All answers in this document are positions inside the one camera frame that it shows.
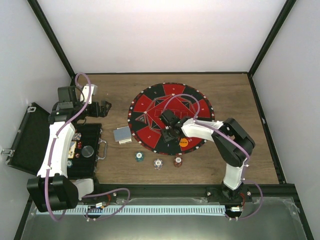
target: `white wall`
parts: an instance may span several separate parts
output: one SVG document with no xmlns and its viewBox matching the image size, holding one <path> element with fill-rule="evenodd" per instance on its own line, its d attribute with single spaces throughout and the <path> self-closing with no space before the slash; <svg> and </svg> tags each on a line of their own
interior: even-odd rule
<svg viewBox="0 0 320 240">
<path fill-rule="evenodd" d="M 280 162 L 320 239 L 320 1 L 297 1 L 254 83 Z"/>
<path fill-rule="evenodd" d="M 0 150 L 10 148 L 27 105 L 49 111 L 70 77 L 26 0 L 0 3 Z M 29 197 L 31 175 L 0 156 L 0 235 L 13 239 Z"/>
<path fill-rule="evenodd" d="M 285 0 L 39 0 L 76 72 L 249 71 Z"/>
</svg>

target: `white poker chip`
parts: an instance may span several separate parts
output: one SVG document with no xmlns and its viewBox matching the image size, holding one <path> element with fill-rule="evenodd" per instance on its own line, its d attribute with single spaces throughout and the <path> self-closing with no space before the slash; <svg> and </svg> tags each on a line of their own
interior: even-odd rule
<svg viewBox="0 0 320 240">
<path fill-rule="evenodd" d="M 72 141 L 79 141 L 81 139 L 82 134 L 80 132 L 76 132 L 73 137 Z"/>
<path fill-rule="evenodd" d="M 181 163 L 182 161 L 181 157 L 176 157 L 174 160 L 177 164 Z"/>
<path fill-rule="evenodd" d="M 156 159 L 154 160 L 154 168 L 157 169 L 157 170 L 160 170 L 163 166 L 163 161 L 161 159 Z"/>
</svg>

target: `black metal frame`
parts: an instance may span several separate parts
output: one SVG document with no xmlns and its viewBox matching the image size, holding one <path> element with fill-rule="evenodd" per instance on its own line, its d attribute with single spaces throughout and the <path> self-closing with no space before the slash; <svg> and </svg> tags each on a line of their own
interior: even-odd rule
<svg viewBox="0 0 320 240">
<path fill-rule="evenodd" d="M 37 0 L 28 0 L 30 6 L 32 7 L 34 14 L 38 18 L 40 24 L 42 25 L 45 33 L 47 34 L 49 40 L 51 41 L 54 49 L 56 50 L 58 56 L 60 57 L 65 69 L 69 73 L 71 77 L 71 85 L 75 84 L 75 72 L 73 71 L 61 45 L 58 42 L 58 39 L 56 38 L 52 28 L 50 27 L 50 24 L 41 10 L 41 7 Z M 265 118 L 265 114 L 263 111 L 263 108 L 261 106 L 258 93 L 256 91 L 256 87 L 253 81 L 253 75 L 257 71 L 260 63 L 262 62 L 264 56 L 266 55 L 268 49 L 270 48 L 273 40 L 277 36 L 277 33 L 279 32 L 281 26 L 285 22 L 287 16 L 289 15 L 292 7 L 294 6 L 296 0 L 287 0 L 279 13 L 272 29 L 270 30 L 266 40 L 264 41 L 264 44 L 259 51 L 256 59 L 254 60 L 249 72 L 131 72 L 131 73 L 89 73 L 89 74 L 108 74 L 108 75 L 117 75 L 117 74 L 247 74 L 248 80 L 251 86 L 252 94 L 257 106 L 257 110 L 261 119 L 261 123 L 263 126 L 263 130 L 266 136 L 266 140 L 269 146 L 269 150 L 271 153 L 271 157 L 273 160 L 273 164 L 276 170 L 276 174 L 279 180 L 280 184 L 262 184 L 260 185 L 263 195 L 265 197 L 292 197 L 294 200 L 295 205 L 300 209 L 299 217 L 302 222 L 305 234 L 307 236 L 307 239 L 313 240 L 313 235 L 310 230 L 308 221 L 306 219 L 303 207 L 301 205 L 299 196 L 296 191 L 296 187 L 294 184 L 286 183 L 286 178 L 284 175 L 284 172 L 281 167 L 281 163 L 279 161 L 279 157 L 277 155 L 277 151 Z M 128 188 L 131 192 L 132 198 L 140 198 L 140 197 L 155 197 L 155 198 L 163 198 L 163 197 L 208 197 L 207 192 L 209 189 L 218 189 L 221 186 L 220 185 L 189 185 L 189 184 L 181 184 L 181 185 L 152 185 L 152 184 L 99 184 L 98 180 L 95 179 L 95 186 L 98 186 L 101 192 L 110 191 L 116 188 Z M 246 188 L 248 188 L 251 192 L 252 197 L 258 197 L 259 191 L 254 185 L 245 185 Z M 117 197 L 119 198 L 126 198 L 127 196 L 124 193 L 119 192 Z M 208 197 L 208 200 L 210 202 L 214 202 L 217 199 L 213 196 Z M 21 218 L 18 230 L 15 235 L 15 240 L 21 239 L 24 226 L 26 224 L 26 220 L 31 208 L 32 201 L 31 199 L 28 200 L 23 216 Z"/>
</svg>

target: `wooden tabletop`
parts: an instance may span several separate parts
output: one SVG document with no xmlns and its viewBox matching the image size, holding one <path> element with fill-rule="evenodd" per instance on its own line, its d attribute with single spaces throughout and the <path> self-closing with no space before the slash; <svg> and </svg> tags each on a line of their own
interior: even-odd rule
<svg viewBox="0 0 320 240">
<path fill-rule="evenodd" d="M 105 184 L 220 184 L 226 163 L 216 145 L 207 142 L 199 149 L 182 155 L 180 168 L 173 156 L 147 150 L 134 138 L 131 143 L 115 142 L 113 130 L 128 125 L 132 100 L 147 87 L 164 82 L 189 85 L 202 92 L 211 102 L 216 121 L 236 119 L 255 141 L 245 178 L 259 184 L 277 184 L 277 175 L 246 74 L 93 74 L 91 83 L 98 86 L 94 101 L 106 100 L 112 108 L 105 118 L 88 117 L 87 123 L 102 123 L 102 139 L 108 143 L 105 160 L 97 164 L 97 178 Z M 85 80 L 80 77 L 79 83 Z M 144 153 L 136 162 L 135 154 Z M 161 170 L 154 160 L 163 160 Z"/>
</svg>

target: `poker chip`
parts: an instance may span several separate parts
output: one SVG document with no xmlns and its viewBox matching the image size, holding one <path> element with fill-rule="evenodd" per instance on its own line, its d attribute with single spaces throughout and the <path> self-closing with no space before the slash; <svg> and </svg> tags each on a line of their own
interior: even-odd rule
<svg viewBox="0 0 320 240">
<path fill-rule="evenodd" d="M 76 148 L 77 149 L 81 149 L 82 148 L 82 142 L 81 141 L 78 141 L 78 144 L 76 145 Z"/>
<path fill-rule="evenodd" d="M 142 162 L 144 160 L 144 153 L 141 152 L 141 151 L 138 151 L 136 154 L 135 154 L 135 160 L 137 162 Z"/>
<path fill-rule="evenodd" d="M 177 156 L 174 160 L 173 160 L 173 164 L 176 168 L 180 168 L 182 166 L 182 158 Z"/>
<path fill-rule="evenodd" d="M 73 137 L 72 141 L 79 141 L 81 139 L 82 134 L 80 132 L 76 132 Z"/>
<path fill-rule="evenodd" d="M 67 166 L 68 168 L 71 168 L 72 165 L 73 165 L 72 160 L 68 160 L 68 161 L 66 162 L 66 166 Z"/>
<path fill-rule="evenodd" d="M 163 166 L 164 162 L 161 159 L 154 160 L 154 168 L 160 170 Z"/>
</svg>

